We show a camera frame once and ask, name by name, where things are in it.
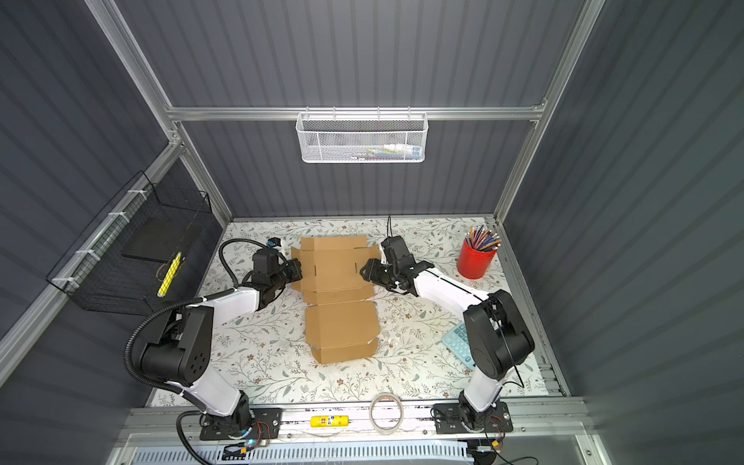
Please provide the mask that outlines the brown cardboard box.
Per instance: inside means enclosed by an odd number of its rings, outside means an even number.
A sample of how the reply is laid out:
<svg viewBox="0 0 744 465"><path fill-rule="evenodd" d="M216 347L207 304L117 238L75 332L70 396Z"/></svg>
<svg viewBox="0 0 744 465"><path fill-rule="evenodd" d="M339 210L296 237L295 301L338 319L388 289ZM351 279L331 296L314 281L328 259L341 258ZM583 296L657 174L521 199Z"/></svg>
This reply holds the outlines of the brown cardboard box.
<svg viewBox="0 0 744 465"><path fill-rule="evenodd" d="M377 246L366 236L302 238L292 249L301 264L302 279L293 288L302 294L305 341L320 364L373 357L381 327L374 286L360 272L379 259Z"/></svg>

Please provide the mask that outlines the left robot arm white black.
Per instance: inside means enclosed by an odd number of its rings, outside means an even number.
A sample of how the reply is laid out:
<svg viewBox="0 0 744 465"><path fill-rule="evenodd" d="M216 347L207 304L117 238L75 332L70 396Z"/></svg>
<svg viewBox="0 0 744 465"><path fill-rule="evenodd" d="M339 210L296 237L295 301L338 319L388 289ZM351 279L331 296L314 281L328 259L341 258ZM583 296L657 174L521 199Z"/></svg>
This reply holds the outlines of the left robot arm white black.
<svg viewBox="0 0 744 465"><path fill-rule="evenodd" d="M258 247L253 267L242 279L224 255L227 246L236 243ZM245 427L251 422L248 396L211 366L213 333L272 304L288 285L302 279L301 264L285 257L280 238L265 243L228 239L218 248L218 259L232 287L170 304L149 315L130 336L123 358L126 370L137 381L174 393L207 416Z"/></svg>

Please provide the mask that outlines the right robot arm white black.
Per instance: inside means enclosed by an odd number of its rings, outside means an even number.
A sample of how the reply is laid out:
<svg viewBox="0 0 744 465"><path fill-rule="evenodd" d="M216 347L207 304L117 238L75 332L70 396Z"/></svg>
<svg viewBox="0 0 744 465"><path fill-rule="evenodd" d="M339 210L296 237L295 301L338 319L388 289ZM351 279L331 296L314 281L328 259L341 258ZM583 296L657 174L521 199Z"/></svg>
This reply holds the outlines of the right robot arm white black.
<svg viewBox="0 0 744 465"><path fill-rule="evenodd" d="M362 266L366 282L395 294L430 300L461 317L475 363L459 395L463 414L484 414L500 398L504 380L534 352L536 344L512 295L477 290L445 275L433 263L417 261L401 236L382 242L383 260Z"/></svg>

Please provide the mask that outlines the red metal pencil cup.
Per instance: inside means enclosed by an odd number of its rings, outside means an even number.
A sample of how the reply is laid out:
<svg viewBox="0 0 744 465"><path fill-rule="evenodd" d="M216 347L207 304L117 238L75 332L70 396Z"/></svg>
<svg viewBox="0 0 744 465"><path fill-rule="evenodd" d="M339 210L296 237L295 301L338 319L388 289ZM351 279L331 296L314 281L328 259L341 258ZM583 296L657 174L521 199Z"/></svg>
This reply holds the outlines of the red metal pencil cup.
<svg viewBox="0 0 744 465"><path fill-rule="evenodd" d="M465 239L456 263L457 271L464 278L470 280L481 279L486 275L486 271L488 271L496 254L496 250L477 250Z"/></svg>

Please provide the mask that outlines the bundle of coloured pencils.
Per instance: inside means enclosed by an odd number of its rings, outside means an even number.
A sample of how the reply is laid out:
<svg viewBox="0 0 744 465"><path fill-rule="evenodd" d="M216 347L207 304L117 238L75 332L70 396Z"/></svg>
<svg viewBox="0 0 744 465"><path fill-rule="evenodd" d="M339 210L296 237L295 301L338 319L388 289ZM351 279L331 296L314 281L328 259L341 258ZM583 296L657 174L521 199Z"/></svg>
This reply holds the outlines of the bundle of coloured pencils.
<svg viewBox="0 0 744 465"><path fill-rule="evenodd" d="M471 228L465 238L465 244L477 252L490 253L501 246L501 236L487 226Z"/></svg>

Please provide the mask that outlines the teal calculator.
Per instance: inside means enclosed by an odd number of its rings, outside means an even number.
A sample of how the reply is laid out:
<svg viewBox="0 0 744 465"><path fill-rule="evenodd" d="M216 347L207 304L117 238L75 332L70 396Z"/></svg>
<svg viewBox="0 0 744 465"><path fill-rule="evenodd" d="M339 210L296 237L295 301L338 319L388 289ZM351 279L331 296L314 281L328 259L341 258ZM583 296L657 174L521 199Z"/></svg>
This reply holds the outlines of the teal calculator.
<svg viewBox="0 0 744 465"><path fill-rule="evenodd" d="M470 352L467 331L464 324L460 324L446 333L442 338L442 343L468 369L475 368L475 362Z"/></svg>

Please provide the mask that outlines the yellow striped tool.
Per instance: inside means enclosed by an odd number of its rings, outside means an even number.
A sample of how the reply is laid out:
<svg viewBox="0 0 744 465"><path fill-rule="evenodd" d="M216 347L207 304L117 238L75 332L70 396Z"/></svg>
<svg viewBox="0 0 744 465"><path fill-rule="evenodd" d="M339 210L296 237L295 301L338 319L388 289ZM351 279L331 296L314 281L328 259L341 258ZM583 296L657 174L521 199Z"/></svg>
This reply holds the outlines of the yellow striped tool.
<svg viewBox="0 0 744 465"><path fill-rule="evenodd" d="M180 268L180 265L182 263L182 259L183 254L181 252L177 252L174 256L174 259L172 259L172 261L170 262L169 268L156 293L156 296L158 296L158 298L164 298L168 294L170 287L172 286L172 282L174 282L174 279L176 278L178 269Z"/></svg>

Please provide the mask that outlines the black foam pad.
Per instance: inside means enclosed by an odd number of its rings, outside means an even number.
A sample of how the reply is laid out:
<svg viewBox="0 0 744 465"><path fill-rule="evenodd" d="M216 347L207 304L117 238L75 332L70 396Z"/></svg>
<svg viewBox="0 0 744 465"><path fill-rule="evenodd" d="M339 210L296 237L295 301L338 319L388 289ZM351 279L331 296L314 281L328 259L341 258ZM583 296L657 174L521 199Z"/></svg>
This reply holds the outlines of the black foam pad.
<svg viewBox="0 0 744 465"><path fill-rule="evenodd" d="M185 255L201 232L202 227L197 224L149 218L125 243L121 255L165 264L172 261L177 252Z"/></svg>

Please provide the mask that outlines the markers in white basket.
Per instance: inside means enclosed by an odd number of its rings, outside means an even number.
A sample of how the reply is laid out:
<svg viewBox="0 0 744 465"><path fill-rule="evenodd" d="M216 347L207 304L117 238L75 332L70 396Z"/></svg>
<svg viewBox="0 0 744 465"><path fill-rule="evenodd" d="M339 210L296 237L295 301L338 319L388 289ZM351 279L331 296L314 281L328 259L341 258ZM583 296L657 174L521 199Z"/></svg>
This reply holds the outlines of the markers in white basket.
<svg viewBox="0 0 744 465"><path fill-rule="evenodd" d="M359 147L349 154L352 160L372 161L422 161L424 149L420 145L393 143L392 145L378 145Z"/></svg>

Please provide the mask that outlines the clear tape roll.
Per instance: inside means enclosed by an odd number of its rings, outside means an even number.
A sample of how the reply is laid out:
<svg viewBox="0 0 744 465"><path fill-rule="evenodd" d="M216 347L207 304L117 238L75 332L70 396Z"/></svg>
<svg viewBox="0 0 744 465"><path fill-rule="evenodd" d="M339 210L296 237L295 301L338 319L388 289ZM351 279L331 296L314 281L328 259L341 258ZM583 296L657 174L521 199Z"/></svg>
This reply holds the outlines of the clear tape roll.
<svg viewBox="0 0 744 465"><path fill-rule="evenodd" d="M397 432L404 420L401 399L393 393L378 393L369 404L368 420L379 434L391 435Z"/></svg>

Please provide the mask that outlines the yellow spirit level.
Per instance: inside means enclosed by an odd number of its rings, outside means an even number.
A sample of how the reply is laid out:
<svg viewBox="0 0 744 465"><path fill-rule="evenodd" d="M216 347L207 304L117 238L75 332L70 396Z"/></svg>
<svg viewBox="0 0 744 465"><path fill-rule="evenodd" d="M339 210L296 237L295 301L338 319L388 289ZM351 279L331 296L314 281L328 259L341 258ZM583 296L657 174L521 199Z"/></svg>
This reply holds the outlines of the yellow spirit level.
<svg viewBox="0 0 744 465"><path fill-rule="evenodd" d="M349 424L348 416L315 416L311 418L312 428L347 427Z"/></svg>

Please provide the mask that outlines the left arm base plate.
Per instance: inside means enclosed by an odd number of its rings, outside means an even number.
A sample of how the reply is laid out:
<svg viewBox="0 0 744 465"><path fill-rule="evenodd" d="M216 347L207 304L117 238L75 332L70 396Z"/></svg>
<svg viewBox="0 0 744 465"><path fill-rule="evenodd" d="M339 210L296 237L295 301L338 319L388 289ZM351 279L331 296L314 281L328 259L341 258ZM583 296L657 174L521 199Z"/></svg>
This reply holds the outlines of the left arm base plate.
<svg viewBox="0 0 744 465"><path fill-rule="evenodd" d="M241 438L277 439L284 411L280 408L252 408L250 419L238 420L236 416L215 417L206 415L200 420L201 441L238 441Z"/></svg>

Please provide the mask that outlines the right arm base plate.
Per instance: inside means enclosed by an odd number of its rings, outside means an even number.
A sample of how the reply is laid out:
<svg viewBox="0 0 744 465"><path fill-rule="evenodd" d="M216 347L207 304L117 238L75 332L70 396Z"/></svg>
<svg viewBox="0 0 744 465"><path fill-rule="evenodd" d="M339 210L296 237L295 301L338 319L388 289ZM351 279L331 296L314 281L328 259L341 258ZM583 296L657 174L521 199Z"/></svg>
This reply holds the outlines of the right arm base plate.
<svg viewBox="0 0 744 465"><path fill-rule="evenodd" d="M464 403L437 403L430 409L430 416L436 432L442 435L513 432L509 407L503 401L492 403L484 412L476 412Z"/></svg>

